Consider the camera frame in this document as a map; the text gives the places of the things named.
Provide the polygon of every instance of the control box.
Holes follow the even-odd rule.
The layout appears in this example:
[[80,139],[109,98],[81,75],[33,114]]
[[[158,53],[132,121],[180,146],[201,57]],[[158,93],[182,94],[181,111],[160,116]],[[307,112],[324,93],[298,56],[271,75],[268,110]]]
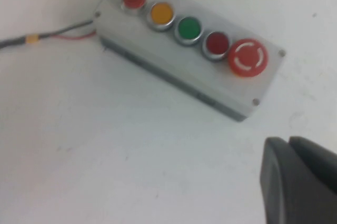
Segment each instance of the control box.
[[192,0],[101,0],[94,23],[106,47],[239,121],[285,56]]

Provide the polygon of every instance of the green push button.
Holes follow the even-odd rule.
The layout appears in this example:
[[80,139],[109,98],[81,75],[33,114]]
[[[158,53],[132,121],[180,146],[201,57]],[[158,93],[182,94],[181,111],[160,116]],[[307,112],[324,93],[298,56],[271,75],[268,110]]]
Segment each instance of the green push button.
[[174,36],[181,45],[194,45],[199,41],[201,35],[201,22],[195,17],[182,18],[175,26]]
[[179,22],[178,32],[182,39],[193,40],[200,36],[201,26],[194,17],[186,17]]

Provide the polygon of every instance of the red wire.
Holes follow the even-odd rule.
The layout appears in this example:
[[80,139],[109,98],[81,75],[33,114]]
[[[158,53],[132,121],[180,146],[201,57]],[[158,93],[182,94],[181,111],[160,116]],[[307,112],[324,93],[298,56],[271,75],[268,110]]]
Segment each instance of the red wire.
[[53,36],[53,37],[58,38],[58,39],[64,39],[64,40],[83,40],[83,39],[86,39],[86,38],[93,37],[95,35],[96,35],[96,31],[92,31],[91,33],[83,35],[83,36],[73,37],[73,36],[56,35],[56,36]]

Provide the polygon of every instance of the cable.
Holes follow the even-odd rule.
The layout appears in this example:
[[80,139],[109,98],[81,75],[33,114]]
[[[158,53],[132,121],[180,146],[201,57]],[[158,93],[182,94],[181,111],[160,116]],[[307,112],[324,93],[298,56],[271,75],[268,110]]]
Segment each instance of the cable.
[[0,41],[0,49],[8,47],[8,46],[16,46],[16,45],[23,45],[23,44],[33,44],[33,43],[37,43],[39,40],[41,39],[46,39],[49,37],[57,37],[57,38],[61,38],[61,39],[70,39],[70,40],[80,40],[80,39],[85,39],[88,37],[93,36],[93,32],[91,32],[90,34],[84,35],[84,36],[80,36],[78,38],[76,37],[63,37],[60,36],[60,34],[63,34],[65,32],[71,31],[73,29],[76,28],[81,28],[87,25],[92,24],[93,21],[92,20],[86,20],[83,21],[81,23],[77,23],[74,25],[71,25],[69,27],[54,31],[54,32],[48,32],[48,33],[40,33],[40,34],[31,34],[31,35],[25,35],[25,36],[21,36],[21,37],[17,37],[17,38],[13,38],[13,39],[7,39],[7,40],[2,40]]
[[56,36],[56,35],[59,35],[59,34],[62,34],[62,33],[68,32],[68,31],[71,31],[71,30],[76,29],[76,28],[81,28],[81,27],[90,25],[91,23],[93,23],[92,20],[86,20],[86,21],[84,21],[84,22],[81,22],[81,23],[78,23],[78,24],[71,25],[71,26],[69,26],[69,27],[67,27],[67,28],[60,29],[60,30],[58,30],[58,31],[39,34],[39,37],[40,37],[41,39],[43,39],[43,38],[48,38],[48,37],[51,37],[51,36]]
[[96,31],[92,31],[91,33],[89,34],[86,34],[86,35],[83,35],[83,36],[62,36],[62,35],[55,35],[53,36],[54,38],[58,38],[58,39],[63,39],[63,40],[83,40],[83,39],[86,39],[86,38],[89,38],[89,37],[93,37],[96,35]]

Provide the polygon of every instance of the white table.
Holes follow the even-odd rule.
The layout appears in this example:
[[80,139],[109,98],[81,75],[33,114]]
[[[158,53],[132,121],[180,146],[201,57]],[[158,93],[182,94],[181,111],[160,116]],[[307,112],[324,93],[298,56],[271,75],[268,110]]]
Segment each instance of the white table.
[[[98,1],[0,0],[0,38],[81,21]],[[337,0],[198,1],[288,51],[257,113],[236,123],[97,38],[2,50],[1,223],[265,223],[265,138],[337,151]]]

